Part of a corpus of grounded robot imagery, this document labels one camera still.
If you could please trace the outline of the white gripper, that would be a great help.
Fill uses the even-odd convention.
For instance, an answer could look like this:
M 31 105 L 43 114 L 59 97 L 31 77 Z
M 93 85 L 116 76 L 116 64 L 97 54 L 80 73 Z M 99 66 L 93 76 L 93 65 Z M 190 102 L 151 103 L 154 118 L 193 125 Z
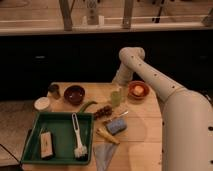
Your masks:
M 112 80 L 112 84 L 116 86 L 117 89 L 124 89 L 128 85 L 128 81 L 123 77 L 115 76 Z

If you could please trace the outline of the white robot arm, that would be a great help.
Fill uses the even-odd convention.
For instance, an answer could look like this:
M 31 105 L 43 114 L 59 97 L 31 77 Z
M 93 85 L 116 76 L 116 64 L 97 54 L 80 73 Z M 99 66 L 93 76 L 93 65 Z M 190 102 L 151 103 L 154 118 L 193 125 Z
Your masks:
M 164 102 L 162 171 L 213 171 L 213 106 L 144 61 L 141 47 L 119 51 L 120 67 L 113 79 L 127 85 L 136 73 Z

